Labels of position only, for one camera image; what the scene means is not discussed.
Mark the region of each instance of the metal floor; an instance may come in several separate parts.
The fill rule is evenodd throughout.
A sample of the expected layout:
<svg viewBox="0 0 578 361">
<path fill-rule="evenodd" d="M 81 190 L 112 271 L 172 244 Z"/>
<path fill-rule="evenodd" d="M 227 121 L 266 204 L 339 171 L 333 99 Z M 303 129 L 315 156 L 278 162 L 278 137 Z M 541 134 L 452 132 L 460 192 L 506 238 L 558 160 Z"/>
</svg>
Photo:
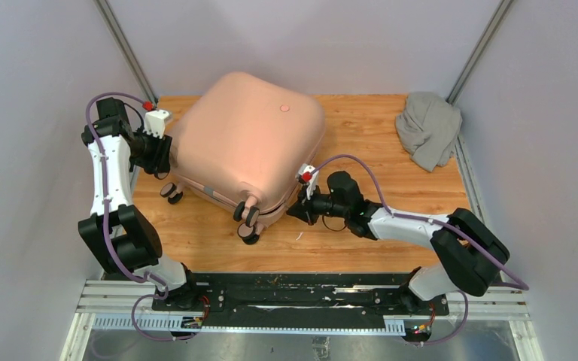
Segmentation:
<svg viewBox="0 0 578 361">
<path fill-rule="evenodd" d="M 453 325 L 438 320 L 433 334 L 449 334 Z M 128 346 L 128 351 L 114 355 Z M 515 361 L 519 356 L 508 322 L 468 321 L 464 330 L 450 342 L 418 349 L 390 336 L 310 336 L 247 333 L 206 333 L 189 341 L 152 342 L 134 331 L 95 331 L 83 360 L 179 360 L 202 361 L 351 361 L 351 360 L 446 360 Z"/>
</svg>

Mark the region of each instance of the black metal plate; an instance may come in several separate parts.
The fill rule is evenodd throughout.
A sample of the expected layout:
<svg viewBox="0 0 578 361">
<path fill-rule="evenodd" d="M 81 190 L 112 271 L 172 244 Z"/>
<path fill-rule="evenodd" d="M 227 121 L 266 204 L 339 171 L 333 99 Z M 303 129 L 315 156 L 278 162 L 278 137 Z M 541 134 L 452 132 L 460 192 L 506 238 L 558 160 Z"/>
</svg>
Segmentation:
<svg viewBox="0 0 578 361">
<path fill-rule="evenodd" d="M 198 286 L 199 297 L 207 296 L 209 299 L 209 311 L 210 312 L 221 312 L 224 309 L 224 302 L 222 302 L 219 297 L 225 294 L 225 287 L 222 286 Z M 165 300 L 155 299 L 151 305 L 154 311 L 198 311 L 202 312 L 204 304 L 202 301 L 198 301 L 194 307 L 188 310 L 182 310 L 177 306 L 169 305 Z"/>
<path fill-rule="evenodd" d="M 212 291 L 204 291 L 212 304 L 212 313 L 204 323 L 207 326 L 372 329 L 384 327 L 383 315 L 409 314 L 403 306 L 389 302 L 390 293 L 406 280 L 406 276 L 407 274 L 197 273 L 196 279 L 201 284 L 211 284 Z M 339 288 L 352 288 L 354 285 L 367 288 L 356 289 L 351 293 L 336 291 Z M 371 286 L 393 288 L 371 289 Z M 199 286 L 200 289 L 207 290 L 205 287 Z M 223 307 L 215 308 L 214 304 L 218 302 L 217 291 L 220 290 L 224 290 L 224 301 L 219 302 L 223 303 Z M 443 296 L 433 299 L 437 315 L 449 313 L 442 299 Z M 163 304 L 156 307 L 159 310 L 174 311 L 163 307 Z M 425 308 L 416 314 L 430 316 L 430 313 L 430 308 Z"/>
</svg>

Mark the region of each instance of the red connector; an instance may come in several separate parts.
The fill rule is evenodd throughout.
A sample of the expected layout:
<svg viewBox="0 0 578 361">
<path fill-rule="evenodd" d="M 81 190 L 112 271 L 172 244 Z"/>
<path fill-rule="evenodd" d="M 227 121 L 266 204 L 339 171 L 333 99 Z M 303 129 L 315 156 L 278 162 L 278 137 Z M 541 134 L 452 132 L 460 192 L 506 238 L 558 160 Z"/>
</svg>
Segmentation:
<svg viewBox="0 0 578 361">
<path fill-rule="evenodd" d="M 145 109 L 146 111 L 152 111 L 154 109 L 154 103 L 152 102 L 143 103 L 143 109 Z"/>
<path fill-rule="evenodd" d="M 313 178 L 313 174 L 309 172 L 304 173 L 302 176 L 303 182 L 305 183 L 308 183 L 311 180 L 311 178 Z"/>
</svg>

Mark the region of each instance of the metal frame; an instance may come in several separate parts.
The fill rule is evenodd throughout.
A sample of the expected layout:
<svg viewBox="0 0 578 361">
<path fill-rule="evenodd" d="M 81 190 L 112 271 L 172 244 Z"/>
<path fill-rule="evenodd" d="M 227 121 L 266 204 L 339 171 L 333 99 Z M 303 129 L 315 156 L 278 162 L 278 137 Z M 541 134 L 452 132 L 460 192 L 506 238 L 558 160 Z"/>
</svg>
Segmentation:
<svg viewBox="0 0 578 361">
<path fill-rule="evenodd" d="M 473 52 L 470 54 L 467 63 L 464 65 L 462 72 L 458 76 L 458 80 L 455 82 L 451 93 L 446 98 L 446 102 L 450 105 L 455 104 L 458 100 L 462 90 L 464 89 L 464 85 L 466 85 L 470 75 L 473 73 L 473 70 L 477 65 L 477 62 L 479 61 L 479 58 L 484 53 L 484 50 L 486 50 L 486 47 L 491 43 L 493 35 L 495 35 L 497 29 L 500 28 L 504 17 L 508 14 L 511 5 L 513 5 L 514 2 L 515 0 L 501 0 L 497 9 L 495 9 L 493 17 L 491 17 L 491 20 L 488 22 L 482 36 L 477 41 L 475 48 L 473 48 Z"/>
<path fill-rule="evenodd" d="M 110 33 L 116 41 L 116 44 L 120 48 L 120 52 L 125 57 L 127 65 L 134 74 L 143 94 L 150 102 L 156 104 L 158 102 L 158 97 L 156 96 L 154 89 L 151 87 L 147 76 L 145 76 L 145 72 L 141 68 L 141 65 L 138 63 L 138 59 L 136 59 L 136 55 L 134 55 L 127 38 L 123 34 L 123 30 L 120 28 L 120 24 L 118 23 L 108 0 L 94 0 L 94 3 L 101 12 L 101 17 L 105 21 L 105 24 L 108 26 Z"/>
<path fill-rule="evenodd" d="M 155 92 L 152 90 L 145 73 L 142 71 L 138 60 L 132 52 L 127 39 L 125 38 L 111 6 L 107 0 L 94 0 L 101 11 L 110 32 L 114 36 L 125 56 L 128 66 L 135 75 L 143 93 L 153 102 L 157 100 Z M 477 45 L 473 49 L 470 58 L 467 60 L 458 80 L 456 81 L 447 102 L 454 104 L 458 100 L 466 82 L 490 43 L 492 36 L 499 28 L 502 20 L 507 15 L 514 0 L 501 0 L 493 17 L 488 23 L 485 31 L 482 33 Z M 458 142 L 455 147 L 458 167 L 462 176 L 470 207 L 473 212 L 487 223 L 486 213 L 481 206 L 480 191 L 473 176 L 470 167 L 470 160 L 467 150 L 464 146 L 464 139 L 458 136 Z M 134 188 L 138 171 L 132 175 L 132 189 Z M 88 338 L 93 328 L 107 327 L 108 329 L 117 327 L 124 329 L 127 323 L 122 322 L 124 317 L 129 316 L 136 296 L 152 293 L 153 286 L 150 284 L 135 284 L 129 281 L 87 281 L 81 299 L 78 303 L 68 338 L 66 339 L 61 360 L 72 361 L 83 359 L 87 349 Z M 464 300 L 456 294 L 448 294 L 450 313 L 448 316 L 438 317 L 439 319 L 457 320 L 464 311 Z M 141 320 L 147 329 L 171 329 L 171 323 L 167 320 L 200 316 L 200 312 L 162 312 L 151 309 L 151 301 L 145 300 L 144 304 L 139 305 L 141 310 Z M 524 302 L 523 295 L 517 291 L 506 288 L 491 287 L 491 289 L 481 298 L 469 297 L 470 320 L 504 320 L 508 321 L 513 332 L 516 350 L 521 360 L 543 360 L 541 349 L 537 343 L 533 325 L 528 313 L 528 308 Z M 403 317 L 403 316 L 386 316 L 385 329 L 373 330 L 348 330 L 348 329 L 270 329 L 270 328 L 227 328 L 213 327 L 204 328 L 202 332 L 245 332 L 245 333 L 310 333 L 315 335 L 350 335 L 350 334 L 371 334 L 371 335 L 389 335 L 397 331 L 400 322 L 404 320 L 416 320 L 426 317 Z M 106 322 L 106 320 L 120 320 L 117 322 Z"/>
</svg>

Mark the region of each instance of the suitcase wheel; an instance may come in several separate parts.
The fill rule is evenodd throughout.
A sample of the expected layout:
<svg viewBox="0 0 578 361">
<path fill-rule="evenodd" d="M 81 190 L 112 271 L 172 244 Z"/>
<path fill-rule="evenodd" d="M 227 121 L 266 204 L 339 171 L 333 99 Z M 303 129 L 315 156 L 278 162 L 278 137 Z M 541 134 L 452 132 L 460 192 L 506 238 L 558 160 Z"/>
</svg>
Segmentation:
<svg viewBox="0 0 578 361">
<path fill-rule="evenodd" d="M 256 228 L 247 226 L 242 223 L 238 226 L 238 236 L 242 239 L 245 244 L 254 244 L 260 239 L 260 235 L 256 234 Z"/>
<path fill-rule="evenodd" d="M 182 191 L 180 193 L 170 195 L 169 198 L 167 198 L 167 202 L 169 202 L 170 205 L 175 205 L 181 199 L 183 199 L 183 192 Z"/>
<path fill-rule="evenodd" d="M 167 173 L 156 173 L 156 174 L 154 174 L 154 177 L 156 177 L 157 180 L 162 181 L 163 179 L 167 178 L 168 175 L 169 175 L 169 172 L 167 172 Z"/>
<path fill-rule="evenodd" d="M 167 183 L 165 186 L 160 190 L 160 196 L 163 198 L 169 197 L 174 191 L 176 190 L 176 185 L 173 183 Z"/>
<path fill-rule="evenodd" d="M 258 220 L 258 215 L 260 214 L 260 209 L 258 207 L 251 207 L 249 208 L 249 214 L 247 215 L 247 220 L 245 220 L 245 224 L 247 227 L 253 227 Z"/>
<path fill-rule="evenodd" d="M 236 206 L 236 209 L 233 212 L 233 220 L 236 222 L 240 222 L 242 220 L 242 212 L 245 211 L 245 202 L 240 202 Z"/>
</svg>

